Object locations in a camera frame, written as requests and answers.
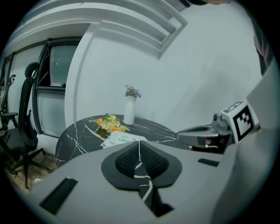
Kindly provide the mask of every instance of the black office chair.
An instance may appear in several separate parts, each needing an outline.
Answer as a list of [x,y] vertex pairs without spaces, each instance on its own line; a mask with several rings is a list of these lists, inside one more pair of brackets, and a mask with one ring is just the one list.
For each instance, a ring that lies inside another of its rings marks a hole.
[[18,113],[9,113],[8,112],[8,92],[10,89],[10,86],[14,83],[14,78],[16,75],[12,75],[6,83],[5,93],[1,102],[1,110],[0,110],[0,116],[1,116],[1,122],[2,122],[2,128],[1,130],[8,130],[8,123],[10,120],[13,121],[14,127],[18,127],[18,123],[15,119],[15,116],[18,115]]
[[27,189],[28,189],[27,175],[28,175],[29,165],[37,166],[46,169],[48,172],[51,172],[51,170],[46,166],[32,161],[32,159],[40,152],[46,154],[42,148],[31,154],[28,154],[28,152],[35,150],[38,145],[37,132],[32,127],[30,121],[31,110],[29,110],[29,114],[27,115],[27,108],[28,108],[31,88],[32,88],[32,84],[35,82],[35,79],[32,78],[32,73],[38,68],[39,68],[39,64],[37,62],[33,62],[29,64],[25,69],[26,79],[21,89],[18,128],[10,129],[6,131],[6,133],[1,132],[2,135],[0,133],[0,138],[1,136],[3,136],[3,138],[8,138],[6,140],[7,141],[6,145],[3,139],[0,140],[0,145],[6,151],[6,153],[8,153],[11,158],[16,158],[16,156],[23,157],[10,171],[12,174],[17,174],[15,169],[17,169],[20,166],[23,166],[24,175],[25,175],[25,187]]

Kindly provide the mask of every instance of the paper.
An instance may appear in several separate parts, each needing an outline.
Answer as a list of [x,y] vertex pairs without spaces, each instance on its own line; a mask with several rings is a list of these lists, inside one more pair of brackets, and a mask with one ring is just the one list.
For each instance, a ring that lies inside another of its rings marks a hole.
[[134,141],[148,141],[145,137],[139,135],[132,135],[126,132],[114,131],[110,136],[101,144],[103,148],[114,145],[119,145]]

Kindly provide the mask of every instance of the chair armrest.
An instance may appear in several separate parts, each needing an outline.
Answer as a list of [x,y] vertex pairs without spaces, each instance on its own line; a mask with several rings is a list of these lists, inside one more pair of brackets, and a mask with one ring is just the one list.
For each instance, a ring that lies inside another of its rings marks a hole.
[[12,118],[12,117],[15,117],[15,116],[17,116],[18,115],[18,113],[5,113],[5,114],[3,114],[2,116],[4,117],[4,118]]
[[7,133],[7,131],[0,131],[0,139],[6,137]]

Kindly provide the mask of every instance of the flower bouquet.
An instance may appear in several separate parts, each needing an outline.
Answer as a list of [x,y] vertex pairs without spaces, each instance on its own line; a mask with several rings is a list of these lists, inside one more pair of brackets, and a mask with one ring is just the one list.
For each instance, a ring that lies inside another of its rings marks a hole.
[[129,128],[127,128],[124,125],[121,125],[119,119],[115,115],[106,114],[105,118],[91,120],[91,122],[97,123],[99,128],[106,130],[108,133],[112,133],[113,131],[130,131]]

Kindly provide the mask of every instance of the chair wheel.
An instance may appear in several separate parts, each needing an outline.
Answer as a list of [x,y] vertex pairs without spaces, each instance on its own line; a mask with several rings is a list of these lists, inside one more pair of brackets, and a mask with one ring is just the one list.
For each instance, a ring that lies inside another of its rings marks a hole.
[[18,175],[18,172],[15,171],[15,170],[11,171],[11,173],[14,174],[14,175]]

